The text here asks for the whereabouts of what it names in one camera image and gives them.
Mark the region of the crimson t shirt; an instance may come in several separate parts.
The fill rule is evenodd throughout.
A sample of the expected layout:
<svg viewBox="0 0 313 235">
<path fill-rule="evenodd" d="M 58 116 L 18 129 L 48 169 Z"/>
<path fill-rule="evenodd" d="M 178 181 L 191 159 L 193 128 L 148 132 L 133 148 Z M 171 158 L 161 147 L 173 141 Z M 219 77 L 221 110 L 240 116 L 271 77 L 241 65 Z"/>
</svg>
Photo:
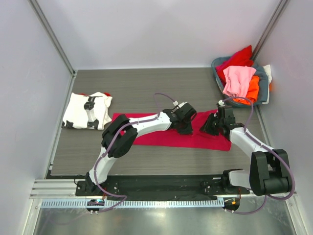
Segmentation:
<svg viewBox="0 0 313 235">
<path fill-rule="evenodd" d="M 200 131 L 208 116 L 215 110 L 199 112 L 192 121 L 193 133 L 181 135 L 176 130 L 158 131 L 136 138 L 134 145 L 201 148 L 229 151 L 231 142 L 222 135 L 213 136 Z"/>
</svg>

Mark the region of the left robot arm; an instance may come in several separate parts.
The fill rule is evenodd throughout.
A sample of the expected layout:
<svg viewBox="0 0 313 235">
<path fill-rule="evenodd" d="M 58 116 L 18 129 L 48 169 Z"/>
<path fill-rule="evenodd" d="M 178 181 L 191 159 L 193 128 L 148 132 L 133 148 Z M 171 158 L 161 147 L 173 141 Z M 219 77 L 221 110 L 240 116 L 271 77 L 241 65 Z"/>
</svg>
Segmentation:
<svg viewBox="0 0 313 235">
<path fill-rule="evenodd" d="M 175 104 L 172 109 L 164 109 L 146 117 L 128 118 L 125 114 L 119 115 L 102 134 L 99 156 L 85 176 L 85 192 L 94 196 L 103 192 L 103 183 L 113 164 L 129 152 L 137 138 L 167 130 L 191 135 L 191 122 L 196 115 L 197 111 L 188 102 Z"/>
</svg>

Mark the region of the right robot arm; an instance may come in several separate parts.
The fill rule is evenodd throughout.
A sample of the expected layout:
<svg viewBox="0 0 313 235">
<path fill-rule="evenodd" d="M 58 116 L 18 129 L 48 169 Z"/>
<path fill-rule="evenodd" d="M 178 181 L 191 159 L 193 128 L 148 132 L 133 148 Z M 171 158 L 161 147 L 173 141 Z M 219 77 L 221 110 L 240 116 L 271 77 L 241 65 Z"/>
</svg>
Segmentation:
<svg viewBox="0 0 313 235">
<path fill-rule="evenodd" d="M 220 182 L 223 192 L 230 194 L 243 187 L 257 196 L 272 197 L 287 192 L 289 196 L 293 195 L 295 182 L 287 152 L 264 144 L 242 123 L 237 123 L 232 107 L 219 106 L 217 112 L 209 115 L 200 131 L 212 136 L 222 135 L 250 159 L 249 171 L 230 169 L 223 172 L 224 178 Z"/>
</svg>

